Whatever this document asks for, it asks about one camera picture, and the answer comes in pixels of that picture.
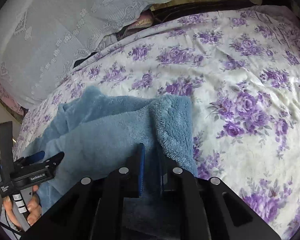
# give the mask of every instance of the silver screw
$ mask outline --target silver screw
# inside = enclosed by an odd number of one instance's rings
[[[181,168],[179,168],[179,167],[175,167],[175,168],[173,168],[173,173],[175,173],[175,174],[181,174],[182,172],[183,172],[183,170],[181,169]]]
[[[91,179],[88,177],[81,179],[81,184],[83,184],[83,185],[88,185],[90,182],[91,182]]]
[[[119,173],[121,174],[127,174],[129,172],[129,169],[127,167],[122,167],[119,169]]]
[[[210,179],[210,182],[214,185],[219,185],[220,184],[220,179],[214,177],[214,178]]]

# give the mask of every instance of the blue towel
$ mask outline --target blue towel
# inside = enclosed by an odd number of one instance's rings
[[[29,156],[43,150],[44,160],[60,151],[65,153],[55,178],[40,185],[38,195],[43,213],[81,178],[100,179],[122,166],[138,143],[146,148],[144,197],[127,200],[124,221],[138,224],[134,227],[138,230],[144,226],[140,221],[147,226],[153,221],[156,227],[155,210],[165,212],[164,204],[159,203],[156,195],[159,187],[157,143],[165,155],[197,175],[188,97],[108,97],[97,88],[88,87],[80,98],[60,105],[42,137],[36,138],[23,152],[23,156]],[[141,210],[142,214],[138,221],[132,221],[136,210]]]

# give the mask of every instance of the finger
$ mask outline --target finger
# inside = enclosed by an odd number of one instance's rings
[[[34,185],[33,188],[32,188],[33,192],[38,191],[38,189],[39,189],[39,186],[38,186],[38,185]]]
[[[32,212],[27,218],[29,225],[32,226],[35,222],[37,222],[37,220],[41,216],[41,212],[42,212],[42,208],[40,205],[38,205],[34,210],[32,210]]]
[[[36,209],[38,205],[39,205],[39,197],[37,194],[34,194],[31,200],[29,201],[29,203],[27,204],[27,208],[29,212]]]
[[[9,217],[10,221],[18,228],[21,229],[21,225],[18,222],[16,216],[14,215],[13,211],[12,211],[12,202],[11,199],[9,197],[5,197],[3,199],[3,206],[4,209],[6,210],[7,216]]]

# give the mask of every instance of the gray handle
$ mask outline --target gray handle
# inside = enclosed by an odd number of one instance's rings
[[[18,222],[20,223],[22,229],[27,231],[30,228],[30,225],[27,222],[27,216],[25,217],[24,214],[28,214],[27,204],[32,198],[32,187],[25,188],[20,191],[21,194],[16,194],[12,196],[12,203],[13,203],[13,213],[15,214]]]

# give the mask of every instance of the pink fabric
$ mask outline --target pink fabric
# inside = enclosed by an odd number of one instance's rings
[[[0,99],[17,114],[23,115],[21,106],[5,91],[0,84]]]

